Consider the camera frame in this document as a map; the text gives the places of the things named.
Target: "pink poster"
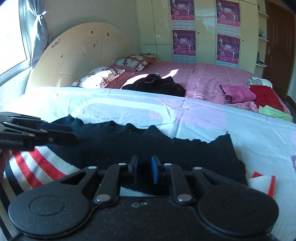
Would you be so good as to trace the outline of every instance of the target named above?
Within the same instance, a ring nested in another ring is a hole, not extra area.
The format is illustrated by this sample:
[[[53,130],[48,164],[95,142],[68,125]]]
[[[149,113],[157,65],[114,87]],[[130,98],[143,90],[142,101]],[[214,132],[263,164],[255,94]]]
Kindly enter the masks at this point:
[[[195,31],[173,30],[174,54],[195,56]]]
[[[239,63],[239,38],[218,34],[217,60]]]
[[[195,20],[193,0],[170,0],[172,20]]]
[[[239,3],[216,0],[216,4],[218,23],[240,27]]]

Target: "black garment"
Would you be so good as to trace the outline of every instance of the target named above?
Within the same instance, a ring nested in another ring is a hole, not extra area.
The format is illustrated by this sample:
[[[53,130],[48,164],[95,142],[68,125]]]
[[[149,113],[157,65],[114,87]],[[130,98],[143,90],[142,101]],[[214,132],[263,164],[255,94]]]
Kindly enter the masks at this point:
[[[159,74],[149,74],[122,89],[185,97],[185,89],[176,84],[172,77],[162,79]]]
[[[247,185],[245,166],[237,159],[229,134],[206,143],[200,140],[171,139],[156,126],[138,129],[132,124],[121,126],[113,121],[84,125],[80,119],[70,115],[53,123],[71,126],[78,142],[72,146],[48,145],[49,149],[80,169],[98,166],[100,170],[107,170],[113,164],[129,163],[136,154],[144,164],[146,175],[143,178],[148,180],[151,178],[151,157],[157,155],[161,163],[177,164],[183,170],[204,167]],[[136,190],[152,193],[149,188]]]

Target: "pink bedspread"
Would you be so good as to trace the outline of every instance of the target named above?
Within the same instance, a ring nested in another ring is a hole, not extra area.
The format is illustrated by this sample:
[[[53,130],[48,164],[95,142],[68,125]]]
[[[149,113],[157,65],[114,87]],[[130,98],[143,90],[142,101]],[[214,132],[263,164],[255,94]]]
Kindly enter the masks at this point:
[[[158,62],[144,68],[141,72],[125,72],[119,78],[112,81],[107,87],[120,89],[123,85],[132,84],[136,80],[146,77],[148,74],[159,73],[164,78],[172,76],[174,81],[186,89],[185,97],[201,99],[205,101],[225,104],[258,112],[254,102],[228,104],[220,85],[238,85],[247,87],[246,81],[250,77],[258,77],[250,72],[214,64],[196,63],[180,64],[170,62]],[[290,114],[284,106],[285,113]]]

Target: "floor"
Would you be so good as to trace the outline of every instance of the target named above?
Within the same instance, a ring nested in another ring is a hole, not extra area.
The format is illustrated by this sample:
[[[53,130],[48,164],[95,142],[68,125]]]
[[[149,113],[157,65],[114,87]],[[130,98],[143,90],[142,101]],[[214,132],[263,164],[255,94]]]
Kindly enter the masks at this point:
[[[290,110],[290,112],[291,112],[291,116],[294,117],[294,123],[296,123],[296,110],[292,107],[292,105],[291,105],[289,102],[285,101],[284,104],[285,104],[285,105],[288,107],[288,109]]]

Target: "red folded garment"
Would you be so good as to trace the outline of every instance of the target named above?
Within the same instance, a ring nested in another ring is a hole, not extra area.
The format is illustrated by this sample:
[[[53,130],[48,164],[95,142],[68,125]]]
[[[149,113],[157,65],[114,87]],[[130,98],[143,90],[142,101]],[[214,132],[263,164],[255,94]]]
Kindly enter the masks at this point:
[[[255,104],[258,109],[259,106],[265,107],[266,105],[269,105],[277,110],[284,112],[284,107],[279,102],[279,98],[269,86],[250,85],[250,90],[257,96]]]

